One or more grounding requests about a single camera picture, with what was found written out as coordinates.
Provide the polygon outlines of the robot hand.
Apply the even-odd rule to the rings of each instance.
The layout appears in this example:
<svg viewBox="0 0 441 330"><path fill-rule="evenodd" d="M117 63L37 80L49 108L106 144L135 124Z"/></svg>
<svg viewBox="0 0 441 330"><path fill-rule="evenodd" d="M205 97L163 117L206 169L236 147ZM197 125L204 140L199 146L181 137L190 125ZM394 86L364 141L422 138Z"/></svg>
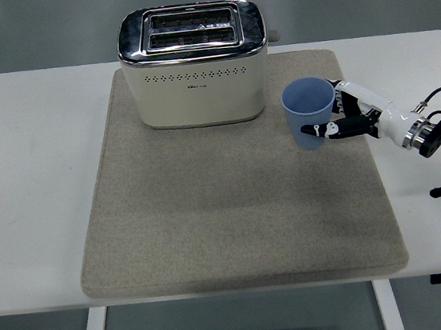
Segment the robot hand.
<svg viewBox="0 0 441 330"><path fill-rule="evenodd" d="M413 111L402 111L377 93L345 80L333 80L335 121L303 125L301 133L327 139L344 139L367 134L390 138L394 144L410 149L427 119Z"/></svg>

